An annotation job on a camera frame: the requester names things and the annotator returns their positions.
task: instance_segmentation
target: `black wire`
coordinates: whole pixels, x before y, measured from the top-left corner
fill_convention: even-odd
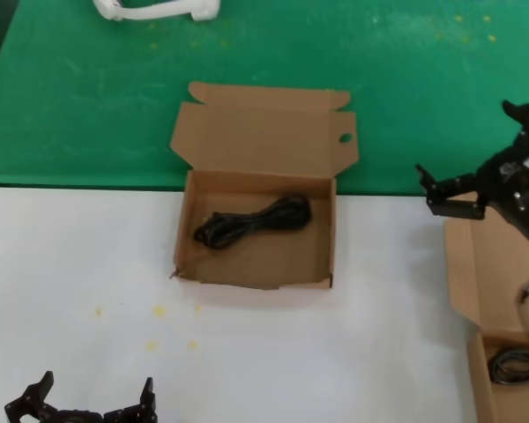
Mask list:
[[[513,348],[499,352],[488,363],[488,370],[493,383],[529,384],[529,350]]]
[[[196,230],[194,239],[209,249],[225,249],[256,231],[300,229],[310,220],[311,210],[306,197],[283,197],[256,213],[215,212]]]

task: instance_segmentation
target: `box flap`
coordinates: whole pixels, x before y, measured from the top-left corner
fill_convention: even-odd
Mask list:
[[[349,93],[190,84],[171,147],[197,170],[331,178],[359,159]]]
[[[497,411],[488,373],[488,363],[484,353],[482,335],[476,334],[468,343],[468,366],[473,385],[474,403],[479,423],[496,423]]]
[[[445,240],[453,307],[487,336],[529,332],[529,301],[518,305],[529,241],[491,207],[484,220],[447,220]]]

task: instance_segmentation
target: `white object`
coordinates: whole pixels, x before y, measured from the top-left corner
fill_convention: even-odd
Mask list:
[[[182,200],[0,189],[0,422],[53,370],[95,412],[152,376],[160,422],[476,423],[423,198],[338,197],[334,287],[270,292],[168,279]]]
[[[146,7],[128,9],[118,0],[93,0],[106,19],[146,20],[191,14],[194,20],[214,19],[220,11],[220,0],[173,0]]]

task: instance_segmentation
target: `cardboard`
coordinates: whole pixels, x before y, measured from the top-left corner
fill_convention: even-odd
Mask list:
[[[359,158],[345,92],[190,84],[171,148],[188,174],[176,242],[178,277],[276,289],[332,285],[334,176]],[[213,212],[258,212],[279,197],[309,198],[312,220],[290,234],[261,232],[214,251],[193,240]]]
[[[529,241],[489,207],[484,220],[448,219],[444,231],[451,305],[480,327],[467,349],[478,420],[529,423],[529,385],[488,376],[500,349],[529,348],[529,301],[517,304],[529,282]]]

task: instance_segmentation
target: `open cardboard box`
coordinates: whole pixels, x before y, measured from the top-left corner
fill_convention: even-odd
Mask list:
[[[445,246],[452,306],[480,327],[468,346],[479,423],[529,423],[529,385],[493,384],[488,361],[504,348],[529,348],[529,241],[488,207],[482,221],[448,219]]]
[[[335,175],[358,156],[349,93],[190,84],[171,147],[188,173],[175,249],[179,278],[276,289],[332,286]],[[260,232],[223,250],[193,234],[213,212],[259,212],[278,198],[309,198],[312,220],[300,231]]]

